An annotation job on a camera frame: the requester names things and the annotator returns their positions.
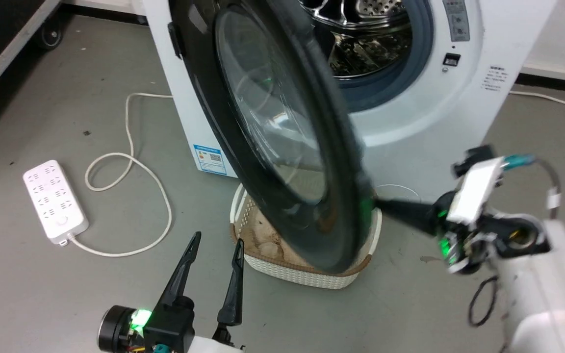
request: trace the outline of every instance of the blue connector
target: blue connector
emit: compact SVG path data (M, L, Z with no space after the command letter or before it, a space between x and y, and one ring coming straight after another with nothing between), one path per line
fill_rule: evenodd
M157 344L154 353L170 353L171 350L164 344Z
M525 165L531 165L536 160L533 154L512 154L511 156L505 157L504 170L514 169L516 167L524 167Z

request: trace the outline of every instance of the door hinge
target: door hinge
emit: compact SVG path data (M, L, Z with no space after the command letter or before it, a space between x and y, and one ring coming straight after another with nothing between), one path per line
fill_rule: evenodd
M173 45L173 51L179 59L182 59L184 55L184 50L182 49L182 36L180 31L175 27L173 23L167 25L169 30L169 36L171 37L171 45Z

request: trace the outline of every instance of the green led light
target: green led light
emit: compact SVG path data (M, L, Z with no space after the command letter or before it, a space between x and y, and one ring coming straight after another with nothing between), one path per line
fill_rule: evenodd
M441 239L439 241L439 248L441 249L441 254L444 256L444 259L448 258L448 255L450 255L450 243L448 243L448 239Z
M143 336L143 327L148 323L150 316L152 316L152 311L145 309L135 311L131 316L132 321L130 322L130 328Z

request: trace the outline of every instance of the white wall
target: white wall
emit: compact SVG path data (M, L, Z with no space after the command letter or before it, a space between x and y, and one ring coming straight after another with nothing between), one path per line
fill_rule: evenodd
M143 0L64 0L64 2L122 13L145 14Z
M142 0L65 0L65 2L125 13L145 14ZM558 0L556 10L529 54L522 72L565 80L565 0Z

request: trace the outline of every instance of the caster wheel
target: caster wheel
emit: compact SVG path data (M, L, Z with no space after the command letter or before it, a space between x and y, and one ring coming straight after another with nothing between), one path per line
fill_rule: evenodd
M34 40L34 44L40 49L56 49L62 41L62 31L58 18L54 17L45 21L38 31L36 31L32 39Z

